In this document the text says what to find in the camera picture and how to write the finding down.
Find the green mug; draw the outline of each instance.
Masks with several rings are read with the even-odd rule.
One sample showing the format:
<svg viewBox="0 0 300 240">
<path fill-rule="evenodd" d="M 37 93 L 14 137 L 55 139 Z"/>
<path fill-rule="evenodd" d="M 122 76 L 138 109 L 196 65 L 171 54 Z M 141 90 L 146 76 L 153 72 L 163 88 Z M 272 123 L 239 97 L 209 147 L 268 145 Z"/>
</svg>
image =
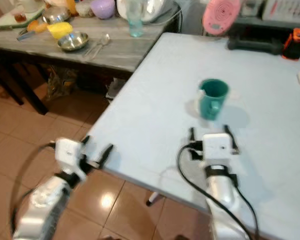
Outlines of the green mug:
<svg viewBox="0 0 300 240">
<path fill-rule="evenodd" d="M 207 79 L 199 85 L 198 111 L 206 120 L 215 120 L 229 92 L 228 85 L 219 79 Z"/>
</svg>

